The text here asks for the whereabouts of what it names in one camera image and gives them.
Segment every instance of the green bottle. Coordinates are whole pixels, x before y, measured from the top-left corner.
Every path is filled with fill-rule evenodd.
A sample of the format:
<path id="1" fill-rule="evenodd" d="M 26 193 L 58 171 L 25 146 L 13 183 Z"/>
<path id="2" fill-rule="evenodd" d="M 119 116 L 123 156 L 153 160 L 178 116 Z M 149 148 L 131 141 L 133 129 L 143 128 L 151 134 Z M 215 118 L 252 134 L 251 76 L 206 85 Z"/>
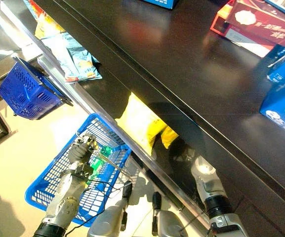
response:
<path id="1" fill-rule="evenodd" d="M 102 149 L 101 149 L 101 154 L 106 156 L 106 157 L 109 157 L 110 154 L 112 153 L 112 148 L 108 147 L 108 146 L 103 146 Z"/>

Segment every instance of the basket handle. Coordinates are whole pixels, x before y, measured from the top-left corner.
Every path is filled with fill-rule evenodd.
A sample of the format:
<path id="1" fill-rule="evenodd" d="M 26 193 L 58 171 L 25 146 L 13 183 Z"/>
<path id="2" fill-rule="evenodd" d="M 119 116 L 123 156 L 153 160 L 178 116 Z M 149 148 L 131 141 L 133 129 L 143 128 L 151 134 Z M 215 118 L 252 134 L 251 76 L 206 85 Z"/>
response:
<path id="1" fill-rule="evenodd" d="M 56 97 L 59 98 L 59 100 L 63 103 L 66 103 L 70 106 L 73 106 L 73 104 L 70 102 L 70 100 L 68 98 L 65 98 L 64 96 L 58 95 L 55 91 L 53 91 L 51 88 L 49 88 L 48 86 L 46 86 L 41 80 L 39 80 L 38 77 L 36 77 L 35 74 L 33 74 L 29 68 L 26 66 L 26 64 L 22 61 L 21 58 L 17 57 L 17 56 L 12 56 L 12 58 L 19 63 L 28 73 L 30 76 L 33 77 L 33 79 L 41 86 L 43 86 L 44 88 L 46 88 L 47 90 L 51 91 L 51 93 L 53 93 Z"/>
<path id="2" fill-rule="evenodd" d="M 17 56 L 12 56 L 12 58 L 17 62 L 19 63 L 28 73 L 29 75 L 36 81 L 38 82 L 39 85 L 42 85 L 43 82 L 41 80 L 39 80 L 38 77 L 35 76 L 35 74 L 33 74 L 29 68 L 26 66 L 26 64 L 24 64 L 24 62 Z"/>

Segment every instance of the green object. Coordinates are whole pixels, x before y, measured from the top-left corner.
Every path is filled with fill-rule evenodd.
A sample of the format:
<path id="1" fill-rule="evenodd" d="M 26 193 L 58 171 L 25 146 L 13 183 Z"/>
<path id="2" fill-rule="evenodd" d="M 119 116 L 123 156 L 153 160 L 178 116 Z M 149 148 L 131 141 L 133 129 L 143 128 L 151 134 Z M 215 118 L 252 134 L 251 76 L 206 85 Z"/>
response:
<path id="1" fill-rule="evenodd" d="M 102 149 L 101 149 L 102 155 L 109 157 L 111 153 L 112 153 L 112 149 L 110 147 L 108 147 L 108 146 L 102 147 Z"/>
<path id="2" fill-rule="evenodd" d="M 96 158 L 91 167 L 93 168 L 93 173 L 88 177 L 88 181 L 86 182 L 87 185 L 91 183 L 91 180 L 95 179 L 98 175 L 99 172 L 105 162 L 100 160 L 99 158 Z"/>

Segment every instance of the store shelf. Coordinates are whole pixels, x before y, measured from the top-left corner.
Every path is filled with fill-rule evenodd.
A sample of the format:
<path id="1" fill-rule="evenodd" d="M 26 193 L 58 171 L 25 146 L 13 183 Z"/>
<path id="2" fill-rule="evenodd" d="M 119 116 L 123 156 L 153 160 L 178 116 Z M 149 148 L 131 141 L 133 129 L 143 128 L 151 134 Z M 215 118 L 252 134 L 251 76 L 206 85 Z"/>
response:
<path id="1" fill-rule="evenodd" d="M 173 11 L 139 0 L 35 2 L 126 88 L 118 96 L 134 92 L 285 233 L 285 131 L 258 112 L 271 58 L 209 31 L 226 1 L 180 0 Z M 98 103 L 105 95 L 80 85 Z"/>

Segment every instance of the red box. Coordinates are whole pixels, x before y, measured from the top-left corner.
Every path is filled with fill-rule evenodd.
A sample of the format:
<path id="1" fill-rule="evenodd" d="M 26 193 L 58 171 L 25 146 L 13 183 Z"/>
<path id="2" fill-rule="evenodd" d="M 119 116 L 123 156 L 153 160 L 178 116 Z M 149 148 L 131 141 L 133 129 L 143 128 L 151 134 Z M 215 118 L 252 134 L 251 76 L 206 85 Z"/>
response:
<path id="1" fill-rule="evenodd" d="M 285 14 L 264 1 L 237 0 L 226 21 L 285 46 Z"/>
<path id="2" fill-rule="evenodd" d="M 226 23 L 225 19 L 230 14 L 233 3 L 234 0 L 231 0 L 217 12 L 210 29 L 252 53 L 264 57 L 273 49 L 275 43 Z"/>

